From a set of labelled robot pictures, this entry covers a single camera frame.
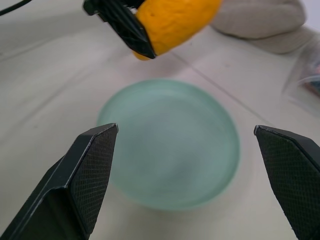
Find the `textured gripper pad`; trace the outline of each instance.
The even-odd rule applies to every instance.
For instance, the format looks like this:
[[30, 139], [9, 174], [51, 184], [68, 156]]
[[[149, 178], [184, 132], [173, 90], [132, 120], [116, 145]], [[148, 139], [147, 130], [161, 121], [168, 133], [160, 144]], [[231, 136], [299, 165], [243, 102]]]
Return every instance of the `textured gripper pad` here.
[[281, 134], [258, 128], [255, 135], [272, 190], [295, 235], [299, 240], [320, 240], [320, 173], [316, 166], [296, 142]]
[[85, 231], [91, 234], [107, 190], [114, 154], [117, 126], [96, 136], [71, 183]]

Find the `beige fabric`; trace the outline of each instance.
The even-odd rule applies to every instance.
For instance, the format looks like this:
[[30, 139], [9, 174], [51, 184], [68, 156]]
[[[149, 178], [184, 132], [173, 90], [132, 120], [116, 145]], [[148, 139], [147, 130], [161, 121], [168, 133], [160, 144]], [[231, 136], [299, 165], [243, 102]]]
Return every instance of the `beige fabric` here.
[[224, 34], [250, 40], [266, 51], [284, 54], [314, 36], [302, 27], [305, 21], [299, 0], [224, 0], [211, 25]]

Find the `green glass dish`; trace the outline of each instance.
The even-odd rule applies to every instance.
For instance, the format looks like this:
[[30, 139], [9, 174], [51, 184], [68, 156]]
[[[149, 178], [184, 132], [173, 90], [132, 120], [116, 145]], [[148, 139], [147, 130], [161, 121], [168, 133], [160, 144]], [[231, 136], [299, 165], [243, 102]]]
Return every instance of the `green glass dish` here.
[[221, 193], [239, 164], [236, 128], [225, 109], [192, 85], [154, 79], [130, 85], [102, 108], [117, 123], [110, 181], [135, 202], [187, 210]]

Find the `lemon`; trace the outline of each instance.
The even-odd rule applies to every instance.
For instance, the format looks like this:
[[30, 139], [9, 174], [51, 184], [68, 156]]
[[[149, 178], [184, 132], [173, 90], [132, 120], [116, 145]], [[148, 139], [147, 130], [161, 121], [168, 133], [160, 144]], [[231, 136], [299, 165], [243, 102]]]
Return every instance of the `lemon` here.
[[[210, 23], [222, 0], [145, 0], [136, 17], [157, 56], [182, 44]], [[140, 60], [149, 60], [136, 52]]]

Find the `table surface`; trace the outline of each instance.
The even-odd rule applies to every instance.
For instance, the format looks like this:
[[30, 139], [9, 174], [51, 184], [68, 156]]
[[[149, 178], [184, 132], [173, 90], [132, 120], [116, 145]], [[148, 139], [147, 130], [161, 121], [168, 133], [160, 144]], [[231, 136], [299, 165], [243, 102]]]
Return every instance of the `table surface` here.
[[[271, 190], [253, 130], [268, 125], [320, 144], [319, 118], [282, 94], [299, 51], [270, 54], [206, 27], [170, 53], [138, 61], [79, 2], [43, 0], [36, 5], [39, 14], [30, 3], [1, 18], [0, 233], [45, 171], [78, 134], [95, 126], [114, 93], [170, 78], [210, 93], [234, 119], [241, 140], [237, 174], [210, 204], [179, 213], [145, 209], [110, 186], [90, 239], [296, 239]], [[308, 24], [320, 29], [310, 13]]]

